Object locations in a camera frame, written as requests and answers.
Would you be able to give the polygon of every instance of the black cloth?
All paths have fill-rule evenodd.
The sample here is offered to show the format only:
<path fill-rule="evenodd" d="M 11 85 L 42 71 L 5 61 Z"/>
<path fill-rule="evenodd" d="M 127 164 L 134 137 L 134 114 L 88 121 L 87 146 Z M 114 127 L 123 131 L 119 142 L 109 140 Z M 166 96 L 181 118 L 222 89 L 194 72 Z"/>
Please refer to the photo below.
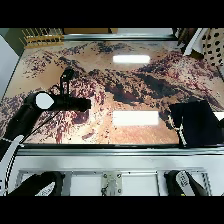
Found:
<path fill-rule="evenodd" d="M 175 127 L 180 128 L 183 124 L 182 132 L 188 147 L 223 143 L 219 120 L 206 100 L 172 104 L 169 108 Z"/>

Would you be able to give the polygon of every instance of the rocky terrain print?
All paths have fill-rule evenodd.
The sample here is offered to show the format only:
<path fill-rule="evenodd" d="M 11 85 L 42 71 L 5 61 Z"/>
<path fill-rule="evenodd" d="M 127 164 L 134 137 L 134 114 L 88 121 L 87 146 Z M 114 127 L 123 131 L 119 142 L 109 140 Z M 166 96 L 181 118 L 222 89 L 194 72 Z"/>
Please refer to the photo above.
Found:
<path fill-rule="evenodd" d="M 116 65 L 112 62 L 113 55 L 128 53 L 147 53 L 150 63 Z M 12 79 L 12 83 L 16 83 L 19 77 L 21 84 L 19 87 L 17 84 L 18 90 L 10 84 L 1 103 L 1 136 L 25 97 L 39 90 L 49 92 L 59 83 L 60 76 L 53 77 L 53 74 L 62 73 L 67 66 L 75 71 L 70 82 L 71 95 L 91 99 L 92 109 L 84 113 L 61 111 L 30 136 L 27 143 L 178 143 L 168 121 L 170 104 L 206 99 L 214 111 L 224 110 L 224 83 L 218 71 L 202 60 L 183 57 L 175 44 L 94 41 L 72 46 L 69 43 L 61 48 L 24 52 Z M 52 82 L 43 88 L 41 83 L 46 83 L 45 79 L 52 79 Z M 160 115 L 159 125 L 114 126 L 114 110 L 156 110 Z M 54 113 L 44 112 L 35 128 Z"/>

